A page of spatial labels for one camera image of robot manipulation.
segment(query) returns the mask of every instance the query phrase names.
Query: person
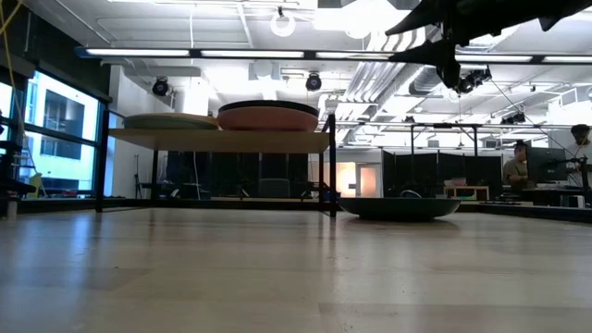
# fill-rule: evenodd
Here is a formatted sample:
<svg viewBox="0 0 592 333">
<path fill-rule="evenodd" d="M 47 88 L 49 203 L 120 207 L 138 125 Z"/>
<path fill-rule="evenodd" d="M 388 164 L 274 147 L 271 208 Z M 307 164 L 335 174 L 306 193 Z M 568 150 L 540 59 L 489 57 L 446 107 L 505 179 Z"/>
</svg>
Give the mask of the person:
<svg viewBox="0 0 592 333">
<path fill-rule="evenodd" d="M 588 157 L 588 183 L 592 182 L 592 168 L 590 165 L 592 164 L 592 144 L 590 144 L 590 139 L 588 138 L 590 134 L 590 127 L 585 124 L 579 124 L 572 127 L 572 135 L 574 143 L 567 147 L 567 154 L 565 155 L 567 158 L 579 158 L 579 157 Z M 568 164 L 568 169 L 571 169 L 573 172 L 570 174 L 569 185 L 570 186 L 577 186 L 582 187 L 582 169 L 579 164 Z"/>
<path fill-rule="evenodd" d="M 528 186 L 528 169 L 526 167 L 526 144 L 516 143 L 514 158 L 503 166 L 503 179 L 512 191 L 521 191 Z"/>
</svg>

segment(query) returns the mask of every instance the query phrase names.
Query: spotlight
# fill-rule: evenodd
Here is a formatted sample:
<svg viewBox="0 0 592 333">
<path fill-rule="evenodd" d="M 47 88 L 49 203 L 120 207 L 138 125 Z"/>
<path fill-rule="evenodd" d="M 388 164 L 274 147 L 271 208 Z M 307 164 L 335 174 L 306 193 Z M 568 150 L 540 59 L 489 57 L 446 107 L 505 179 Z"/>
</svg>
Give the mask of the spotlight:
<svg viewBox="0 0 592 333">
<path fill-rule="evenodd" d="M 168 95 L 168 90 L 170 86 L 168 85 L 168 78 L 157 78 L 156 83 L 152 87 L 152 92 L 156 96 L 165 97 Z"/>
<path fill-rule="evenodd" d="M 507 117 L 503 118 L 500 122 L 501 125 L 513 125 L 514 124 L 514 117 Z"/>
<path fill-rule="evenodd" d="M 526 116 L 524 115 L 524 112 L 519 112 L 519 113 L 515 114 L 513 118 L 514 118 L 515 123 L 526 122 Z"/>
<path fill-rule="evenodd" d="M 309 92 L 316 92 L 317 90 L 321 89 L 322 86 L 323 82 L 318 76 L 318 73 L 310 73 L 308 75 L 308 80 L 306 80 L 306 90 Z"/>
<path fill-rule="evenodd" d="M 459 83 L 454 88 L 454 91 L 458 94 L 470 93 L 475 88 L 483 84 L 487 80 L 491 80 L 491 71 L 489 68 L 481 70 L 471 70 L 471 72 L 460 78 Z"/>
<path fill-rule="evenodd" d="M 511 115 L 509 117 L 502 119 L 500 124 L 501 125 L 513 125 L 513 124 L 521 124 L 521 123 L 525 123 L 525 122 L 526 122 L 526 116 L 524 115 L 524 112 L 518 112 L 514 115 Z"/>
</svg>

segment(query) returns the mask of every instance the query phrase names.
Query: wire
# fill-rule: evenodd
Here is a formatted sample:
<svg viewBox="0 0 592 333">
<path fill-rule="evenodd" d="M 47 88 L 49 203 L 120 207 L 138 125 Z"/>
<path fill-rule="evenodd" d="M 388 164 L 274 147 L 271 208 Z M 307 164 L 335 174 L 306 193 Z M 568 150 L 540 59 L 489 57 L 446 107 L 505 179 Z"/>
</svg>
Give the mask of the wire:
<svg viewBox="0 0 592 333">
<path fill-rule="evenodd" d="M 12 13 L 10 13 L 8 18 L 6 19 L 6 23 L 4 23 L 4 19 L 2 19 L 3 23 L 2 23 L 2 28 L 0 28 L 0 34 L 3 34 L 4 31 L 8 28 L 8 25 L 10 24 L 12 19 L 15 17 L 15 15 L 17 15 L 17 12 L 19 11 L 21 6 L 22 6 L 22 0 L 18 0 L 17 6 L 12 10 Z"/>
<path fill-rule="evenodd" d="M 193 170 L 195 171 L 195 189 L 197 189 L 197 200 L 202 200 L 202 195 L 200 194 L 200 180 L 197 177 L 197 162 L 195 161 L 195 158 L 197 156 L 197 153 L 193 152 Z"/>
<path fill-rule="evenodd" d="M 496 88 L 498 88 L 499 92 L 508 100 L 508 102 L 510 102 L 510 104 L 516 109 L 518 110 L 518 112 L 520 113 L 524 113 L 522 112 L 522 110 L 520 109 L 520 107 L 518 107 L 511 99 L 510 97 L 508 97 L 508 95 L 506 95 L 506 93 L 499 87 L 499 85 L 494 81 L 491 80 L 491 83 L 493 83 L 493 85 L 496 86 Z M 532 121 L 526 114 L 524 114 L 524 117 L 526 118 L 526 120 L 530 121 L 531 124 L 536 125 L 534 121 Z M 570 152 L 567 148 L 565 148 L 561 143 L 557 142 L 557 140 L 553 139 L 547 132 L 545 132 L 543 129 L 538 128 L 538 130 L 540 130 L 543 134 L 545 134 L 547 136 L 548 139 L 550 139 L 551 141 L 555 142 L 558 146 L 560 146 L 564 151 L 568 152 L 569 154 L 571 154 L 573 157 L 575 157 L 575 154 Z"/>
<path fill-rule="evenodd" d="M 13 9 L 12 13 L 8 17 L 8 19 L 5 21 L 4 20 L 4 9 L 2 8 L 2 0 L 0 0 L 0 21 L 2 22 L 2 28 L 0 28 L 0 34 L 2 34 L 4 37 L 6 62 L 8 64 L 8 75 L 10 77 L 10 84 L 12 85 L 13 99 L 14 99 L 15 105 L 17 106 L 18 129 L 19 129 L 19 131 L 22 132 L 23 139 L 24 139 L 23 140 L 23 148 L 29 152 L 29 159 L 31 160 L 31 164 L 33 166 L 33 170 L 35 171 L 35 174 L 39 174 L 39 171 L 37 171 L 37 166 L 35 165 L 35 161 L 33 160 L 33 154 L 31 153 L 31 149 L 29 147 L 29 140 L 27 139 L 27 134 L 25 133 L 25 124 L 22 119 L 22 108 L 20 107 L 19 97 L 17 96 L 17 84 L 15 83 L 15 76 L 14 76 L 14 72 L 12 70 L 12 59 L 10 58 L 10 50 L 8 47 L 8 33 L 4 33 L 5 30 L 8 28 L 10 21 L 12 20 L 12 18 L 15 17 L 15 15 L 17 14 L 17 12 L 19 11 L 19 9 L 21 7 L 22 7 L 22 1 L 18 0 L 17 6 Z M 41 182 L 41 185 L 40 185 L 41 191 L 43 192 L 43 195 L 45 197 L 47 197 L 47 192 L 45 191 L 45 187 L 43 185 L 43 180 L 40 179 L 40 182 Z"/>
<path fill-rule="evenodd" d="M 510 102 L 512 104 L 513 107 L 516 108 L 516 110 L 518 110 L 518 112 L 522 112 L 520 110 L 520 108 L 518 106 L 516 106 L 516 104 L 514 102 L 512 102 L 512 100 L 503 92 L 502 89 L 500 89 L 500 87 L 498 86 L 498 84 L 492 80 L 491 83 L 493 83 L 496 88 L 498 88 L 499 92 L 508 100 L 508 102 Z M 535 122 L 533 122 L 527 115 L 524 115 L 524 117 L 526 118 L 526 120 L 530 121 L 533 125 L 536 125 Z M 580 150 L 582 149 L 582 147 L 584 147 L 585 143 L 588 142 L 588 136 L 590 135 L 590 129 L 588 130 L 588 133 L 586 134 L 586 140 L 582 141 L 582 143 L 577 147 L 577 150 L 575 151 L 575 154 L 572 153 L 569 149 L 565 148 L 563 145 L 561 145 L 559 142 L 557 142 L 557 140 L 553 139 L 547 132 L 545 132 L 543 129 L 538 128 L 541 132 L 543 132 L 543 134 L 545 134 L 547 136 L 547 138 L 549 138 L 551 141 L 555 142 L 558 146 L 560 146 L 563 151 L 569 153 L 571 156 L 573 156 L 573 158 L 577 158 L 577 154 L 580 152 Z M 584 186 L 573 174 L 569 174 L 568 177 L 573 180 L 573 182 L 575 184 L 577 184 L 578 186 L 582 187 Z"/>
</svg>

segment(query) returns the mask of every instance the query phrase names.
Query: wooden floor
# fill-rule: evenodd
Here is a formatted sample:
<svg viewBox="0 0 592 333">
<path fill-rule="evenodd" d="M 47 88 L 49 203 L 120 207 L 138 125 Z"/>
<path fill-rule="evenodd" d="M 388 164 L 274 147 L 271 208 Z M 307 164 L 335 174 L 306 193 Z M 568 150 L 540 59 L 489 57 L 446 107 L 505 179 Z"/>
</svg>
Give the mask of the wooden floor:
<svg viewBox="0 0 592 333">
<path fill-rule="evenodd" d="M 0 332 L 590 332 L 592 228 L 181 209 L 0 222 Z"/>
</svg>

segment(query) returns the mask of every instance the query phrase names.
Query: ceiling light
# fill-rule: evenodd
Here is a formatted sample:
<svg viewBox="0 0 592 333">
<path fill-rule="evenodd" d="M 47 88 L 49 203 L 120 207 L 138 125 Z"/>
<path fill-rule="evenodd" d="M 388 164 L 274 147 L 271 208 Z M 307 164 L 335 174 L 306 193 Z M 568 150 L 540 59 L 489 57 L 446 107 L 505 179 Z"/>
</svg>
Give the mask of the ceiling light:
<svg viewBox="0 0 592 333">
<path fill-rule="evenodd" d="M 575 56 L 545 56 L 544 63 L 558 62 L 558 63 L 592 63 L 592 55 L 575 55 Z"/>
<path fill-rule="evenodd" d="M 167 49 L 87 49 L 90 56 L 189 56 L 189 50 L 167 50 Z"/>
<path fill-rule="evenodd" d="M 344 60 L 389 60 L 390 52 L 317 52 L 320 59 L 344 59 Z"/>
<path fill-rule="evenodd" d="M 531 55 L 456 55 L 458 62 L 475 63 L 511 63 L 511 62 L 530 62 L 533 59 Z"/>
<path fill-rule="evenodd" d="M 302 51 L 203 50 L 203 57 L 234 58 L 303 58 Z"/>
<path fill-rule="evenodd" d="M 283 18 L 288 20 L 288 24 L 286 24 L 284 27 L 280 27 L 278 26 L 278 20 Z M 288 37 L 296 30 L 296 20 L 290 13 L 284 13 L 281 7 L 279 7 L 276 14 L 274 14 L 274 17 L 271 18 L 269 27 L 271 28 L 271 31 L 276 34 L 276 36 Z"/>
</svg>

